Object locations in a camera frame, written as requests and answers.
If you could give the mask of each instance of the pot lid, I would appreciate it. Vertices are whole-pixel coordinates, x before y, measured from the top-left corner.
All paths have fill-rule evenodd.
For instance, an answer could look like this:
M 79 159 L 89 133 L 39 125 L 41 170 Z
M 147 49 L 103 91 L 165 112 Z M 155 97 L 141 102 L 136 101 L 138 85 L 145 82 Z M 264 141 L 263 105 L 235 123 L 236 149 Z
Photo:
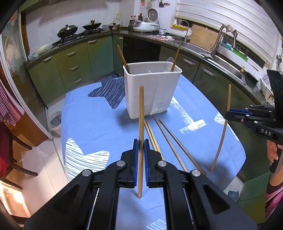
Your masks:
M 67 30 L 73 29 L 73 28 L 77 28 L 77 26 L 75 26 L 75 25 L 68 25 L 68 24 L 67 24 L 67 25 L 65 25 L 64 28 L 60 29 L 58 33 L 62 33 L 62 32 L 64 32 L 64 31 L 67 31 Z

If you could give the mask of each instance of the gas stove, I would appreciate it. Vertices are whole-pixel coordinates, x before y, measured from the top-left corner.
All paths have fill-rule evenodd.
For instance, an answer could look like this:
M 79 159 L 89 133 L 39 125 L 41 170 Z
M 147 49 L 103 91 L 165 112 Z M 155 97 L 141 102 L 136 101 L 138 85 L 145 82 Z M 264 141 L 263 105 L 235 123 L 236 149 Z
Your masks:
M 69 43 L 71 41 L 74 41 L 74 40 L 82 38 L 82 37 L 86 37 L 86 36 L 101 33 L 101 32 L 102 32 L 101 28 L 93 29 L 93 30 L 85 30 L 84 32 L 82 32 L 80 34 L 73 34 L 73 35 L 70 35 L 68 37 L 62 38 L 61 41 L 58 42 L 58 46 L 61 46 L 63 44 Z

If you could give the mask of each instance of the faucet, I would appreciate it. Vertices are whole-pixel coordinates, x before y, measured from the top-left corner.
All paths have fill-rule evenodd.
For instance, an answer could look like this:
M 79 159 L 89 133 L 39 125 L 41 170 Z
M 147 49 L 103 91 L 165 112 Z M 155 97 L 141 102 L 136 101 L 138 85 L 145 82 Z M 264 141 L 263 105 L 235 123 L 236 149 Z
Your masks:
M 219 33 L 217 35 L 217 39 L 216 39 L 216 42 L 215 42 L 215 45 L 213 46 L 213 48 L 211 48 L 211 56 L 213 57 L 215 54 L 216 54 L 216 51 L 218 50 L 218 47 L 220 45 L 220 40 L 222 38 L 222 30 L 226 28 L 226 26 L 224 24 L 222 24 L 222 26 L 220 27 L 220 30 L 219 30 Z
M 184 39 L 184 42 L 187 42 L 187 39 L 188 39 L 188 30 L 189 30 L 189 23 L 186 21 L 186 20 L 181 20 L 179 21 L 180 22 L 186 22 L 188 24 L 188 27 L 187 27 L 187 33 L 186 33 L 186 36 L 185 36 L 185 39 Z
M 233 31 L 233 46 L 232 46 L 233 49 L 236 49 L 236 48 L 237 48 L 237 44 L 236 44 L 236 38 L 237 38 L 237 36 L 238 36 L 237 30 L 234 30 L 234 31 Z

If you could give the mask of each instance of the wooden chopstick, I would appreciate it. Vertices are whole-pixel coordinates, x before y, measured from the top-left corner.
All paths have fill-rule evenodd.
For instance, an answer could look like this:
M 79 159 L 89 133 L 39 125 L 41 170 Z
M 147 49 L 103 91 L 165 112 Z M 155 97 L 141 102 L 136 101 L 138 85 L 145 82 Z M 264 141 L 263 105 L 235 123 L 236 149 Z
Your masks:
M 170 148 L 172 149 L 173 153 L 175 154 L 175 156 L 176 156 L 177 160 L 179 161 L 181 167 L 183 168 L 183 170 L 184 170 L 185 172 L 188 172 L 188 170 L 187 170 L 185 164 L 184 164 L 183 161 L 181 160 L 179 154 L 177 153 L 176 149 L 174 148 L 174 146 L 172 145 L 171 141 L 170 141 L 169 138 L 167 137 L 166 133 L 164 132 L 164 130 L 163 130 L 163 128 L 161 127 L 161 125 L 159 124 L 158 120 L 156 119 L 155 116 L 153 116 L 153 119 L 155 120 L 156 124 L 157 124 L 158 127 L 160 128 L 160 130 L 161 130 L 163 136 L 165 137 L 165 139 L 166 139 L 166 141 L 168 142 Z
M 142 197 L 143 184 L 143 124 L 144 124 L 144 88 L 140 86 L 139 99 L 139 158 L 138 158 L 138 198 Z
M 145 121 L 144 126 L 145 126 L 145 128 L 147 130 L 147 133 L 148 133 L 151 145 L 153 147 L 153 150 L 159 152 L 160 155 L 161 155 L 162 160 L 164 161 L 164 157 L 163 157 L 163 155 L 161 153 L 161 150 L 160 150 L 159 145 L 158 145 L 158 143 L 157 143 L 157 141 L 155 139 L 155 136 L 154 136 L 154 134 L 152 132 L 152 129 L 151 129 L 150 125 L 149 125 L 149 122 Z
M 170 131 L 170 129 L 164 124 L 164 122 L 159 119 L 160 123 L 164 126 L 167 132 L 173 137 L 176 143 L 180 146 L 180 148 L 184 151 L 184 153 L 188 156 L 188 158 L 193 162 L 193 164 L 197 167 L 197 169 L 206 176 L 206 173 L 202 170 L 200 165 L 196 162 L 196 160 L 190 155 L 190 153 L 186 150 L 186 148 L 181 144 L 181 142 L 176 138 L 176 136 Z
M 153 140 L 153 138 L 152 138 L 151 132 L 150 132 L 149 129 L 148 129 L 148 124 L 147 124 L 146 121 L 144 121 L 144 126 L 145 126 L 145 129 L 146 129 L 146 131 L 147 131 L 147 134 L 148 134 L 148 137 L 149 137 L 149 139 L 150 139 L 150 142 L 151 142 L 151 145 L 152 145 L 152 147 L 153 147 L 153 150 L 154 150 L 154 151 L 157 151 L 155 142 L 154 142 L 154 140 Z
M 126 68 L 126 67 L 127 67 L 127 63 L 126 63 L 126 60 L 125 60 L 125 58 L 124 58 L 124 55 L 123 55 L 123 53 L 122 53 L 122 51 L 121 51 L 121 49 L 120 49 L 120 46 L 117 45 L 117 47 L 118 47 L 118 50 L 119 50 L 121 59 L 122 59 L 122 61 L 123 61 L 123 63 L 124 63 L 124 66 L 125 66 L 125 68 Z
M 177 57 L 178 57 L 180 48 L 181 48 L 181 43 L 179 44 L 179 47 L 178 47 L 178 50 L 177 50 L 177 53 L 176 53 L 176 56 L 175 56 L 175 59 L 174 59 L 174 62 L 173 62 L 172 68 L 171 68 L 171 72 L 174 71 L 174 68 L 175 68 L 175 65 L 176 65 L 176 61 L 177 61 Z
M 227 110 L 226 110 L 226 111 L 229 111 L 229 110 L 230 110 L 230 104 L 231 104 L 231 85 L 229 85 L 229 90 L 228 90 L 228 100 L 227 100 Z M 221 136 L 220 143 L 219 143 L 219 146 L 218 146 L 218 149 L 217 149 L 217 152 L 216 152 L 216 155 L 215 155 L 213 164 L 212 164 L 212 166 L 211 166 L 210 172 L 213 172 L 214 167 L 215 167 L 215 165 L 216 165 L 216 161 L 217 161 L 217 159 L 218 159 L 218 156 L 219 156 L 219 153 L 220 153 L 220 150 L 221 150 L 223 141 L 224 141 L 224 137 L 225 137 L 225 133 L 226 133 L 227 124 L 228 124 L 228 121 L 225 119 L 223 131 L 222 131 L 222 136 Z

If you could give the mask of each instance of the wok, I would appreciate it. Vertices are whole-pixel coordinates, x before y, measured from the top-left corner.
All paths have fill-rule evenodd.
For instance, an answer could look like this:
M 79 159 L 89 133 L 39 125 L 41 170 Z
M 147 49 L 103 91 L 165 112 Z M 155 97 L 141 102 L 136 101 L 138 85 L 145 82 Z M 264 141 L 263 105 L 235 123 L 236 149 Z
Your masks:
M 65 38 L 68 37 L 72 34 L 74 34 L 75 32 L 77 32 L 78 27 L 75 25 L 66 25 L 64 28 L 60 29 L 57 36 L 59 38 Z
M 100 27 L 101 23 L 100 22 L 96 22 L 95 23 L 95 19 L 92 19 L 90 21 L 90 23 L 86 24 L 83 26 L 83 28 L 85 30 L 93 30 L 93 29 L 97 29 L 98 27 Z

